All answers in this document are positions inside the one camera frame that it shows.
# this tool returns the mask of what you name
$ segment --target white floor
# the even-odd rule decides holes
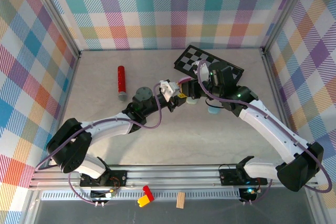
[[[123,110],[136,90],[152,88],[158,81],[184,76],[173,69],[183,50],[86,51],[82,54],[69,98],[65,120],[90,121],[113,116]],[[278,116],[258,49],[208,50],[245,69],[239,81],[248,86]],[[118,100],[117,67],[125,66],[127,102]],[[148,118],[154,125],[158,115]],[[222,164],[237,163],[248,155],[267,160],[280,156],[251,126],[222,110],[209,114],[204,99],[184,104],[173,113],[163,109],[156,130],[139,131],[106,139],[91,146],[89,153],[108,164]]]

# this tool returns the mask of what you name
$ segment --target black and white checkerboard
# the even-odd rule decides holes
[[[239,81],[239,79],[243,75],[244,70],[242,68],[239,68],[223,59],[219,59],[218,57],[213,56],[209,54],[208,52],[205,52],[192,45],[189,45],[187,49],[181,54],[181,56],[176,60],[176,62],[174,62],[175,64],[174,68],[196,79],[197,76],[192,68],[192,63],[198,60],[203,60],[203,59],[206,60],[207,66],[209,66],[211,63],[218,62],[218,61],[226,62],[229,66],[231,66],[233,77],[236,83]]]

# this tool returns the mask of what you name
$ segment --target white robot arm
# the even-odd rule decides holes
[[[242,181],[251,178],[279,179],[290,190],[298,191],[319,171],[319,168],[316,162],[306,155],[297,144],[300,143],[308,148],[319,161],[322,161],[322,146],[318,143],[308,144],[306,140],[297,136],[272,115],[251,90],[247,87],[235,85],[230,77],[227,79],[227,76],[232,78],[232,73],[230,73],[230,68],[227,68],[222,62],[211,64],[209,70],[210,75],[202,72],[202,76],[208,75],[211,77],[203,81],[206,89],[217,97],[241,100],[253,105],[247,107],[222,103],[224,108],[232,111],[234,115],[255,128],[275,148],[282,159],[274,163],[267,163],[249,156],[237,164],[238,176]],[[160,82],[160,94],[157,98],[161,108],[168,107],[172,112],[175,107],[182,105],[187,97],[195,99],[206,96],[197,80],[183,83],[180,87],[175,82],[167,80]],[[255,108],[267,111],[267,117]],[[69,142],[63,147],[54,156],[54,160],[64,173],[77,171],[90,176],[99,185],[104,186],[111,176],[109,168],[100,158],[87,154],[89,146],[107,137],[129,134],[138,130],[140,127],[130,120],[145,124],[146,117],[158,109],[152,91],[145,87],[139,88],[132,103],[124,111],[108,118],[108,120],[82,123],[79,123],[76,119],[67,120],[48,143],[47,150],[49,153],[53,152],[74,132],[86,128],[77,136],[75,141]],[[278,126],[272,123],[272,120],[269,120],[269,116],[284,127],[287,133],[297,141],[293,142],[289,139]]]

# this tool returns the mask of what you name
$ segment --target red can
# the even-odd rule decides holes
[[[126,101],[127,99],[124,66],[118,66],[118,98],[120,101]]]

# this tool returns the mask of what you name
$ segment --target colorful checkered backdrop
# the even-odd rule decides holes
[[[0,223],[17,223],[75,57],[40,0],[0,0]]]
[[[323,164],[336,188],[336,0],[299,0],[271,56],[290,123],[301,137],[323,145]],[[335,192],[323,195],[334,223]]]
[[[82,49],[260,47],[287,0],[54,0]]]

